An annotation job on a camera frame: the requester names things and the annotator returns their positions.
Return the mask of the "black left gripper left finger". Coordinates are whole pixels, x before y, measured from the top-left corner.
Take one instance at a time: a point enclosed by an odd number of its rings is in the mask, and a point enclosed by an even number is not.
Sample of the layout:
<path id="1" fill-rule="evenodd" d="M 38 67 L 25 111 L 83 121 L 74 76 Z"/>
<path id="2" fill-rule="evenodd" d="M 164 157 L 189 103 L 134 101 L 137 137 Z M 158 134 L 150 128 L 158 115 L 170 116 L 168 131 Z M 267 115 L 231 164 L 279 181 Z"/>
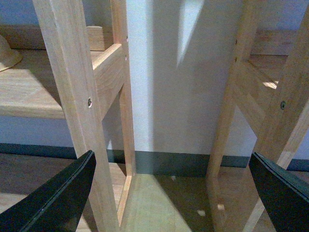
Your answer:
<path id="1" fill-rule="evenodd" d="M 0 215 L 2 232 L 74 232 L 88 199 L 96 168 L 87 151 L 26 198 Z"/>

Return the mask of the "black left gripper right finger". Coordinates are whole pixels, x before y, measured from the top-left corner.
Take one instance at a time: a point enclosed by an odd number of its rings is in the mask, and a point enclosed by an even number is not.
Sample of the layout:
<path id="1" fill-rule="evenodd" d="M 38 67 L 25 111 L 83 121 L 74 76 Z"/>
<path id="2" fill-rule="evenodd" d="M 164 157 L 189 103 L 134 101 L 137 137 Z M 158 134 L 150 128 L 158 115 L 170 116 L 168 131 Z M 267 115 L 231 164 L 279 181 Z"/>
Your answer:
<path id="1" fill-rule="evenodd" d="M 309 230 L 309 184 L 258 153 L 249 168 L 255 188 L 278 232 Z"/>

